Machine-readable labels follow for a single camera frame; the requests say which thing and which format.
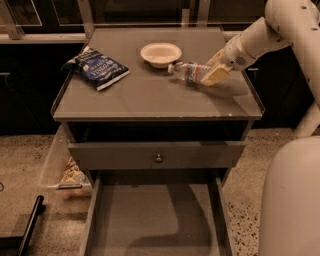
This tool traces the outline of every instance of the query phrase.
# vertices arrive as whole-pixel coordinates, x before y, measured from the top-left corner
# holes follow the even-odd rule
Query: snack bag
[[[87,46],[84,51],[69,60],[62,69],[71,69],[93,81],[98,91],[112,85],[130,73],[124,65]]]

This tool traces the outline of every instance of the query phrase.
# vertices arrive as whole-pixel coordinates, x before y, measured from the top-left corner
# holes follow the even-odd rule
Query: drawer
[[[219,178],[209,184],[106,185],[102,173],[79,255],[236,255]]]
[[[231,168],[244,142],[69,143],[83,170]]]

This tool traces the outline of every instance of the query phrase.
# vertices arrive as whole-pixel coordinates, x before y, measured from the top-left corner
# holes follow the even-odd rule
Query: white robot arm
[[[201,81],[211,86],[244,70],[263,54],[291,45],[315,101],[320,104],[319,11],[310,0],[268,0],[265,18],[233,37],[209,61],[213,68]]]

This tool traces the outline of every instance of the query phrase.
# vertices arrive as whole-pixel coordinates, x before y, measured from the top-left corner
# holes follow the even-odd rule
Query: terrazzo floor
[[[257,255],[260,206],[267,167],[276,152],[295,139],[291,129],[251,130],[246,148],[224,185],[237,255]],[[0,237],[23,233],[36,197],[44,195],[27,255],[78,255],[90,203],[89,196],[65,199],[44,189],[39,176],[52,135],[0,137]],[[1,256],[16,249],[0,249]]]

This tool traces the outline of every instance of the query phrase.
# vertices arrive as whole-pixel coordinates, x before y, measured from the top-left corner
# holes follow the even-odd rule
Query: black cabinet
[[[313,96],[292,49],[267,53],[246,72],[265,107],[253,128],[295,128]]]
[[[50,114],[68,71],[62,65],[82,44],[1,45],[0,134],[55,133]]]

